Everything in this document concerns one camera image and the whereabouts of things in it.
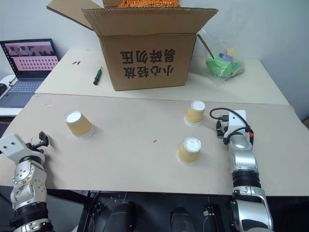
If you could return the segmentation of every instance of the white wall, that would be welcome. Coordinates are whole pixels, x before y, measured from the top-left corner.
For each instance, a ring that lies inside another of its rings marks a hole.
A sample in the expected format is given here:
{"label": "white wall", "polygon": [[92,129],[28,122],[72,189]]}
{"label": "white wall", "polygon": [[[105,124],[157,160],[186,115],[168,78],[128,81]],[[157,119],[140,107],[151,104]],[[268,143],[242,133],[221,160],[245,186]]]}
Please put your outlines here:
{"label": "white wall", "polygon": [[[68,49],[100,50],[94,32],[47,10],[49,2],[0,0],[0,40],[52,38],[60,57]],[[94,2],[102,6],[101,0]],[[180,3],[219,9],[205,27],[207,31],[215,37],[236,38],[236,47],[245,57],[261,59],[300,119],[309,117],[308,0],[180,0]],[[204,55],[199,42],[195,55]],[[0,78],[12,73],[0,52]]]}

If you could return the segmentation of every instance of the upside-down paper cup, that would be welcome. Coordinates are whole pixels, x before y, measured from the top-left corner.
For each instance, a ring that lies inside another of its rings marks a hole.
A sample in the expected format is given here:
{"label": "upside-down paper cup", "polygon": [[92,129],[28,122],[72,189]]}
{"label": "upside-down paper cup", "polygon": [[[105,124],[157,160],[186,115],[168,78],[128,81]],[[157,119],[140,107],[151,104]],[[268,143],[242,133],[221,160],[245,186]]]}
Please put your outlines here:
{"label": "upside-down paper cup", "polygon": [[185,166],[192,166],[196,163],[200,154],[202,143],[197,138],[186,138],[177,151],[177,159]]}
{"label": "upside-down paper cup", "polygon": [[95,127],[78,110],[73,110],[64,115],[64,121],[73,135],[79,139],[89,138],[95,132]]}
{"label": "upside-down paper cup", "polygon": [[205,103],[201,101],[193,101],[184,117],[184,122],[190,127],[198,127],[203,121],[204,112]]}

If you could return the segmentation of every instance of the black stand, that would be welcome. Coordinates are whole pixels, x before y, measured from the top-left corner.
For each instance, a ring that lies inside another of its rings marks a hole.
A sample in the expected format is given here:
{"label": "black stand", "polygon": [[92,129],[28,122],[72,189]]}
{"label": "black stand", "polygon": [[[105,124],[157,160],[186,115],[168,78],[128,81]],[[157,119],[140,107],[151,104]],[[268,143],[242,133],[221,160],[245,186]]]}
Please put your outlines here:
{"label": "black stand", "polygon": [[48,189],[47,194],[66,201],[83,204],[84,208],[78,223],[77,232],[88,232],[88,226],[90,222],[90,212],[93,207],[92,206],[93,198],[90,197],[91,195],[90,191],[88,191],[87,196],[84,196],[71,190]]}

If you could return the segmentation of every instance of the orange item in box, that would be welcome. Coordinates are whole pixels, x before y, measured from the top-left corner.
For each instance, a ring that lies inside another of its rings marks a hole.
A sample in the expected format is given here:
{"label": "orange item in box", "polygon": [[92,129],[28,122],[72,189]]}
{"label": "orange item in box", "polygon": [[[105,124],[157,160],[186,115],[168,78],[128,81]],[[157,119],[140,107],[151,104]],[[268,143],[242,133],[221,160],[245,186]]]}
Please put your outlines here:
{"label": "orange item in box", "polygon": [[180,7],[178,0],[124,0],[118,7]]}

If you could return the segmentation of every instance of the green screwdriver handle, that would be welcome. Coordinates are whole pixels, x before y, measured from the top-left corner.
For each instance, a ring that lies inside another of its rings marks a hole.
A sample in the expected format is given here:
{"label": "green screwdriver handle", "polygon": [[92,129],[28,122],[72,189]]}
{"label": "green screwdriver handle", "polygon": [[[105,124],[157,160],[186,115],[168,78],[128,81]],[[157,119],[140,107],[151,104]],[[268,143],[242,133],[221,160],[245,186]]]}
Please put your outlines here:
{"label": "green screwdriver handle", "polygon": [[97,73],[97,75],[96,75],[96,77],[95,77],[95,80],[94,80],[94,82],[93,82],[93,84],[96,85],[96,86],[98,85],[98,81],[100,80],[100,77],[101,77],[101,73],[102,73],[101,69],[102,69],[102,66],[101,66],[101,68],[98,70],[98,73]]}

